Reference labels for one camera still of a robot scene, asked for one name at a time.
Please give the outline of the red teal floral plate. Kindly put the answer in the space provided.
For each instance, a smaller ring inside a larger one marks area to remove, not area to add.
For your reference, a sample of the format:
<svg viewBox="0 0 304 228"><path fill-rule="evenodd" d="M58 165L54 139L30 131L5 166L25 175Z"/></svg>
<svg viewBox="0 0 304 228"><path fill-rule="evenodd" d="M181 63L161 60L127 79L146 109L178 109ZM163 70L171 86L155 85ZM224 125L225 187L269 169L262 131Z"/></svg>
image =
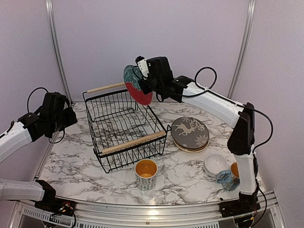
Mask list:
<svg viewBox="0 0 304 228"><path fill-rule="evenodd" d="M141 105L149 105L152 102L152 92L144 94L140 87L140 79L143 76L137 66L127 65L123 71L125 86L132 98Z"/></svg>

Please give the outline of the black wire dish rack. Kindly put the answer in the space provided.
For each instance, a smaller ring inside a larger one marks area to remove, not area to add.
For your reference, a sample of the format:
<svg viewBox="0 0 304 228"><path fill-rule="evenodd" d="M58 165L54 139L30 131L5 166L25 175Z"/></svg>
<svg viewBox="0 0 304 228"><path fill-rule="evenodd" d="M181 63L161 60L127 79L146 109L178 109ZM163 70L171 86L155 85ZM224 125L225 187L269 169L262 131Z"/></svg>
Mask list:
<svg viewBox="0 0 304 228"><path fill-rule="evenodd" d="M124 86L82 93L93 152L105 173L163 155L170 127Z"/></svg>

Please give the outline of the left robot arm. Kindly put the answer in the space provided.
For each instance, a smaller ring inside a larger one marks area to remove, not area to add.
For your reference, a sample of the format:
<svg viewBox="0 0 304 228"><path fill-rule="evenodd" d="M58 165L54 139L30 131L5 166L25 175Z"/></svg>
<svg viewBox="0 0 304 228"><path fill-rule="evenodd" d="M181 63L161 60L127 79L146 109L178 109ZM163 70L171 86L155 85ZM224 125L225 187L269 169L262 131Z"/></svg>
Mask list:
<svg viewBox="0 0 304 228"><path fill-rule="evenodd" d="M28 112L16 122L11 122L8 130L0 135L0 161L3 162L22 147L45 136L64 132L77 123L68 98L58 92L45 93L42 106L35 112ZM41 201L49 211L56 211L60 201L56 191L44 180L17 181L0 180L0 200Z"/></svg>

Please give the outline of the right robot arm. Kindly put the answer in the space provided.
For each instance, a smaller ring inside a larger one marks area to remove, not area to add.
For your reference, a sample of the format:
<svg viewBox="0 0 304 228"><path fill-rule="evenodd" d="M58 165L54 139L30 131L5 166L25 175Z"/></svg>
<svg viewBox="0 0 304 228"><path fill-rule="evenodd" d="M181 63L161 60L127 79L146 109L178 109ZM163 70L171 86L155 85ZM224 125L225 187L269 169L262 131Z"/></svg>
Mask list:
<svg viewBox="0 0 304 228"><path fill-rule="evenodd" d="M254 205L258 193L254 106L213 92L211 88L199 85L196 79L186 76L174 78L167 57L145 59L138 56L135 62L143 77L139 84L145 94L155 92L161 101L171 98L179 103L194 105L233 129L228 149L236 158L240 178L240 193L235 208L240 213L247 212Z"/></svg>

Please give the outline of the grey reindeer plate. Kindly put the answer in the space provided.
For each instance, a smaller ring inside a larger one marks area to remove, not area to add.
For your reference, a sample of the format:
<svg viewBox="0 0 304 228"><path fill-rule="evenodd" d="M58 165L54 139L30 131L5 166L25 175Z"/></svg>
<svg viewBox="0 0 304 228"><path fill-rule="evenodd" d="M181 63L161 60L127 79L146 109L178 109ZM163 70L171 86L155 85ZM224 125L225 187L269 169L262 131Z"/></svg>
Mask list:
<svg viewBox="0 0 304 228"><path fill-rule="evenodd" d="M198 149L209 142L209 130L199 119L184 116L173 121L171 135L182 147Z"/></svg>

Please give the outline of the cream gold rimmed plate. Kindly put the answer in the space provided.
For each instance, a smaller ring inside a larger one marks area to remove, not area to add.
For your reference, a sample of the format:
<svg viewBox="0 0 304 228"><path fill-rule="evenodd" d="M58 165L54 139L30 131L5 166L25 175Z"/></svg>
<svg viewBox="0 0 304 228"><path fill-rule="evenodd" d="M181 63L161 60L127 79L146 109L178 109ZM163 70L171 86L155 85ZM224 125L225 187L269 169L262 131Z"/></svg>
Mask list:
<svg viewBox="0 0 304 228"><path fill-rule="evenodd" d="M198 149L187 149L187 148L182 147L181 145L179 145L176 141L174 141L174 143L175 143L175 145L179 149L181 149L184 152L188 152L188 153L198 153L198 152L201 152L201 151L205 150L208 147L208 145L209 145L209 143L207 143L205 146L203 146L201 148L198 148Z"/></svg>

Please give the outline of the patterned mug yellow inside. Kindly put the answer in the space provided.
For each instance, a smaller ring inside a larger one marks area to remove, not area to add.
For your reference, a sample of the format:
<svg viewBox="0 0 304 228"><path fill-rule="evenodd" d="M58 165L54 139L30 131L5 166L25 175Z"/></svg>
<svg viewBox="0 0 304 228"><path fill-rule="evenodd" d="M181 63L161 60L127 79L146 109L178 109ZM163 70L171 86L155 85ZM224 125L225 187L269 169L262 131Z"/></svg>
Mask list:
<svg viewBox="0 0 304 228"><path fill-rule="evenodd" d="M156 186L157 178L165 172L163 162L156 163L151 159L142 159L134 167L136 186L140 190L152 190Z"/></svg>

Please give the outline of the white bowl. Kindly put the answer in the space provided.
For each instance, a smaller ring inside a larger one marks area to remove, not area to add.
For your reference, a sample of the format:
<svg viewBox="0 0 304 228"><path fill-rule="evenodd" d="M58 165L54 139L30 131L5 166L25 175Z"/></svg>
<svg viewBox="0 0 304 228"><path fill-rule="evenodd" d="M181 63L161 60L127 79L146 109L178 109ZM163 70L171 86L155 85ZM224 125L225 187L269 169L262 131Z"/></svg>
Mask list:
<svg viewBox="0 0 304 228"><path fill-rule="evenodd" d="M212 153L206 156L204 161L205 172L211 176L216 177L217 174L228 168L228 161L220 154Z"/></svg>

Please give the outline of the blue mug yellow inside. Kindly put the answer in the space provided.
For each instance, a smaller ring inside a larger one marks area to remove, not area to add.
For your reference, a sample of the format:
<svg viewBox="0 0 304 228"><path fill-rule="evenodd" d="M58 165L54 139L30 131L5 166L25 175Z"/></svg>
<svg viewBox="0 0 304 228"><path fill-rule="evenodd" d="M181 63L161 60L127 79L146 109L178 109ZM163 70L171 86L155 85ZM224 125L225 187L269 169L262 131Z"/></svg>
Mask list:
<svg viewBox="0 0 304 228"><path fill-rule="evenodd" d="M216 182L220 183L228 191L235 190L240 184L237 163L231 164L228 170L220 171L216 176Z"/></svg>

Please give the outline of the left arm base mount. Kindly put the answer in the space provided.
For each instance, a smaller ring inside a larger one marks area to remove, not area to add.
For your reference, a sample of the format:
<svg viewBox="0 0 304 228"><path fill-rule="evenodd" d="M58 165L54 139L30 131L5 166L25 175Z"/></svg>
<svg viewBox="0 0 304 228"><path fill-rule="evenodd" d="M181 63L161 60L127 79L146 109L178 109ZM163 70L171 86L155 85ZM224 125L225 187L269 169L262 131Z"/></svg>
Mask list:
<svg viewBox="0 0 304 228"><path fill-rule="evenodd" d="M51 212L53 215L66 215L72 217L76 202L55 198L50 201L35 201L35 208Z"/></svg>

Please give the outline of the front aluminium rail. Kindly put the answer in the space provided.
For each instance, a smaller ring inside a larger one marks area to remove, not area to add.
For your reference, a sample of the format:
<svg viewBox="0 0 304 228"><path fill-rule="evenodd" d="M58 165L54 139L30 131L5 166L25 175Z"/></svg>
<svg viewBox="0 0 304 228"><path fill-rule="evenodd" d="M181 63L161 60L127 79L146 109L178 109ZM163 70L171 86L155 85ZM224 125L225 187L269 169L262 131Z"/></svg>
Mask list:
<svg viewBox="0 0 304 228"><path fill-rule="evenodd" d="M235 228L254 217L257 228L286 227L275 193L259 195L261 208L223 217L223 202L174 206L119 205L76 201L76 217L52 216L31 201L15 202L10 228Z"/></svg>

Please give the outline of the left aluminium frame post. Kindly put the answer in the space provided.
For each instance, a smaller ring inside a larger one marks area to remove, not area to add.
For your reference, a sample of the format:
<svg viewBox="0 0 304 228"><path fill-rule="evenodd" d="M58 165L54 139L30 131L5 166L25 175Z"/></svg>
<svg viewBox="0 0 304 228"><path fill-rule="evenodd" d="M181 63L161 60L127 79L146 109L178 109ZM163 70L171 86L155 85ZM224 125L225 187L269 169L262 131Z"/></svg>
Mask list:
<svg viewBox="0 0 304 228"><path fill-rule="evenodd" d="M62 83L62 87L64 90L65 95L67 96L70 103L73 103L72 96L68 87L68 82L64 70L64 65L60 53L60 47L57 37L57 29L56 29L56 22L55 22L55 15L54 15L54 8L53 8L53 1L52 0L45 0L46 3L46 11L47 11L47 17L48 17L48 24L50 29L50 35L53 45L53 50L55 54L55 59L57 63L57 68L59 71L59 77Z"/></svg>

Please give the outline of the aluminium frame post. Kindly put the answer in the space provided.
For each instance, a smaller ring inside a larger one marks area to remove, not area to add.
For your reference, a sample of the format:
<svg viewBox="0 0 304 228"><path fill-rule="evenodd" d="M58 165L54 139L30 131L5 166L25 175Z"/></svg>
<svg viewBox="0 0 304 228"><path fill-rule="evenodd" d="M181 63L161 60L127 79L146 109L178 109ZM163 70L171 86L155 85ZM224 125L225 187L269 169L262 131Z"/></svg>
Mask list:
<svg viewBox="0 0 304 228"><path fill-rule="evenodd" d="M52 0L45 0L46 3L46 11L47 11L47 17L48 17L48 24L50 29L50 35L53 45L53 50L55 54L55 59L57 63L57 68L59 71L59 77L62 83L62 87L64 90L65 95L67 96L70 103L73 103L72 96L68 87L68 82L64 70L64 65L60 53L60 47L57 37L57 29L56 29L56 22L55 22L55 15L54 15L54 8L53 8L53 1Z"/></svg>
<svg viewBox="0 0 304 228"><path fill-rule="evenodd" d="M242 38L242 42L241 42L241 46L240 46L239 55L237 58L237 64L236 64L234 74L232 77L232 81L231 81L229 91L228 91L228 98L230 98L230 99L233 98L233 96L236 92L236 89L237 89L238 82L240 80L241 71L242 71L244 60L245 60L245 55L246 55L247 48L248 48L248 45L250 42L250 36L251 36L253 21L254 21L255 8L256 8L256 0L249 0L243 38Z"/></svg>

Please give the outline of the right aluminium frame post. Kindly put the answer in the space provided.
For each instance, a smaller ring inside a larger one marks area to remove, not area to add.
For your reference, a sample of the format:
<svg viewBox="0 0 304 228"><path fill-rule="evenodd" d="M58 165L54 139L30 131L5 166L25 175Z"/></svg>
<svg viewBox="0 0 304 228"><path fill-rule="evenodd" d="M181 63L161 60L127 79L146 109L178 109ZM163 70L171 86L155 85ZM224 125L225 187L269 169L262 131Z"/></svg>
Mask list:
<svg viewBox="0 0 304 228"><path fill-rule="evenodd" d="M248 45L250 42L250 36L251 36L253 21L254 21L255 8L256 8L256 0L249 0L243 38L242 38L242 42L241 42L241 46L240 46L239 55L237 58L237 64L236 64L234 74L232 77L232 81L231 81L229 91L228 91L228 98L230 98L230 99L233 98L233 96L236 92L236 89L237 89L238 82L240 80L241 71L242 71L244 60L245 60L245 55L246 55L247 48L248 48Z"/></svg>

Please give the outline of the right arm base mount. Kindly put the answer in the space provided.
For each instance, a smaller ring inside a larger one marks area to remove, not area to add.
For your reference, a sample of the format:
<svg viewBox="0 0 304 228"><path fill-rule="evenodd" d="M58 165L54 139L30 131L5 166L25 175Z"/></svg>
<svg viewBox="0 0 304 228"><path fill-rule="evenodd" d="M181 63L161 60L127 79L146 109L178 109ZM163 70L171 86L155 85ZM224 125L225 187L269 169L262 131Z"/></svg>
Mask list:
<svg viewBox="0 0 304 228"><path fill-rule="evenodd" d="M261 209L261 206L257 201L253 204L250 204L247 201L236 199L223 201L219 204L219 210L223 218L256 212L259 209Z"/></svg>

